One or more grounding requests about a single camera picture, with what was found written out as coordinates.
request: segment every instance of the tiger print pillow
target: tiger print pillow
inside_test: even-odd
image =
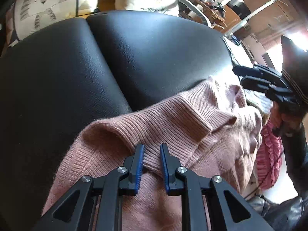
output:
[[[6,14],[7,45],[50,24],[98,12],[98,0],[16,0]]]

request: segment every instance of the metal screw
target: metal screw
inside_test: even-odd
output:
[[[118,172],[119,173],[125,173],[127,171],[126,167],[118,167]]]
[[[177,170],[178,170],[178,172],[180,172],[180,173],[185,173],[185,172],[187,172],[187,168],[186,168],[186,167],[178,167]]]
[[[91,180],[91,176],[83,176],[83,177],[81,177],[81,180],[83,182],[89,182]]]
[[[216,183],[221,183],[222,182],[222,178],[221,178],[221,176],[214,176],[213,177],[213,181],[215,181]]]

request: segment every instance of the black sleeve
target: black sleeve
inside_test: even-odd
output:
[[[283,135],[282,143],[285,150],[287,173],[291,178],[294,188],[301,194],[308,191],[308,147],[305,129],[294,133],[292,137]]]

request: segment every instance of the person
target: person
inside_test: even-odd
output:
[[[274,230],[308,230],[308,146],[300,117],[282,114],[276,102],[271,109],[271,122],[275,127],[284,124],[281,136],[287,174],[298,196],[279,205],[273,204],[263,215]]]

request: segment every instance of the hand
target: hand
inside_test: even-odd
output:
[[[270,120],[277,128],[279,128],[281,123],[284,122],[285,131],[291,132],[300,128],[302,118],[280,113],[278,103],[273,102],[273,107],[270,110]]]

